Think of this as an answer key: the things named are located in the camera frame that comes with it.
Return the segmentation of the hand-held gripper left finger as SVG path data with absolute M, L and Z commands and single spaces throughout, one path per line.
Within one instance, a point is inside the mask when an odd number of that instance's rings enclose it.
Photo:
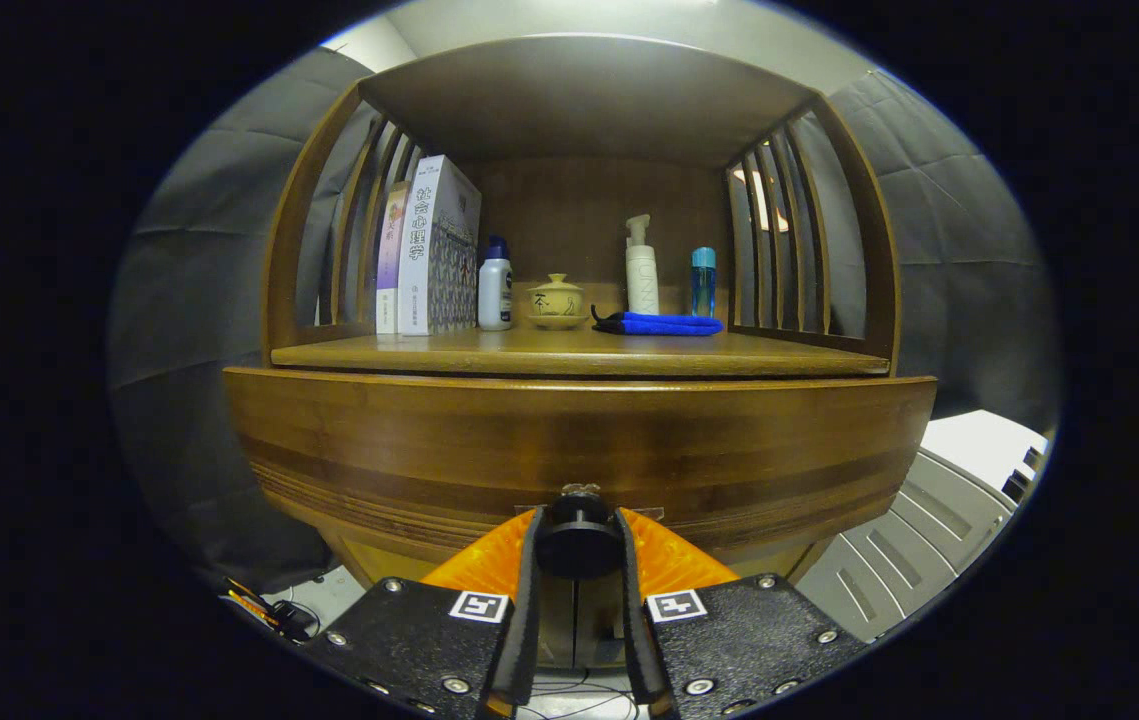
M 505 521 L 419 582 L 377 580 L 305 658 L 396 719 L 513 719 L 536 670 L 543 519 L 536 507 Z

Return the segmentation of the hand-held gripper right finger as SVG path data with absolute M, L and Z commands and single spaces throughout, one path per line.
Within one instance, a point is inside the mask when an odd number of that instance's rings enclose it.
M 787 579 L 735 574 L 638 512 L 615 523 L 630 693 L 652 719 L 761 719 L 866 651 Z

